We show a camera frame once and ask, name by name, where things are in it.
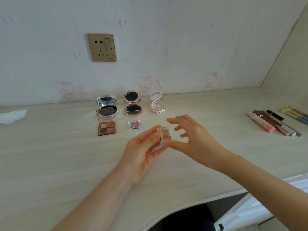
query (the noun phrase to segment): gold outlet plate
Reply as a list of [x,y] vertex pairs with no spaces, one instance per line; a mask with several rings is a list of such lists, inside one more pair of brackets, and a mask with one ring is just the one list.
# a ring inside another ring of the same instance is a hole
[[94,62],[116,62],[116,49],[112,34],[88,34]]

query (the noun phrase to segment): desk surface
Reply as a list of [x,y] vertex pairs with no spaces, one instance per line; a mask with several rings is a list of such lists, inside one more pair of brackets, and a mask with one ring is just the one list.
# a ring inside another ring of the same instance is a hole
[[[50,229],[111,171],[130,138],[154,125],[169,125],[167,117],[182,114],[195,118],[229,150],[280,178],[308,171],[308,126],[284,116],[303,133],[288,137],[264,131],[245,114],[292,105],[264,90],[170,94],[163,103],[166,111],[153,114],[143,97],[143,128],[128,130],[125,105],[118,99],[116,134],[100,137],[95,101],[0,108],[0,113],[28,110],[24,119],[0,125],[1,229]],[[180,133],[169,127],[179,140]],[[240,192],[243,188],[225,175],[168,149],[131,190],[111,230],[147,230],[176,210]]]

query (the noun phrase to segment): pink cartoon print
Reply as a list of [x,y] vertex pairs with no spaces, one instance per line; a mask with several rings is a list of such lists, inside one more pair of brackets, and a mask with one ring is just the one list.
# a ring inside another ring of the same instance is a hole
[[162,86],[160,85],[160,80],[155,80],[154,82],[154,91],[159,91],[162,89]]
[[77,91],[80,97],[85,98],[89,93],[87,93],[82,85],[77,85]]
[[56,90],[60,93],[63,93],[63,99],[71,99],[75,98],[76,95],[74,94],[75,88],[73,87],[71,81],[62,81],[62,82],[55,82]]
[[223,76],[218,77],[217,82],[216,82],[216,87],[220,87],[222,85],[222,79],[223,78],[224,78]]
[[142,88],[141,93],[148,93],[151,91],[150,86],[153,85],[152,76],[146,76],[145,78],[139,78],[139,87]]
[[218,74],[216,72],[208,73],[206,78],[205,78],[206,85],[204,86],[204,88],[213,87],[214,82],[217,80],[217,76],[218,76]]

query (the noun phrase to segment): electrical outlet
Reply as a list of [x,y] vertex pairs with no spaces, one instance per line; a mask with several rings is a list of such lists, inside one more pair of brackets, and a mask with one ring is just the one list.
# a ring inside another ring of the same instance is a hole
[[116,49],[112,34],[88,34],[94,62],[116,62]]

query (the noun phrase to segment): white tissue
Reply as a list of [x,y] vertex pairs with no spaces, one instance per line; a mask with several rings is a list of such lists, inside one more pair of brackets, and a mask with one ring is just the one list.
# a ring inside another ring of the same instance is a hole
[[25,117],[27,110],[18,110],[10,113],[0,114],[0,124],[10,124]]

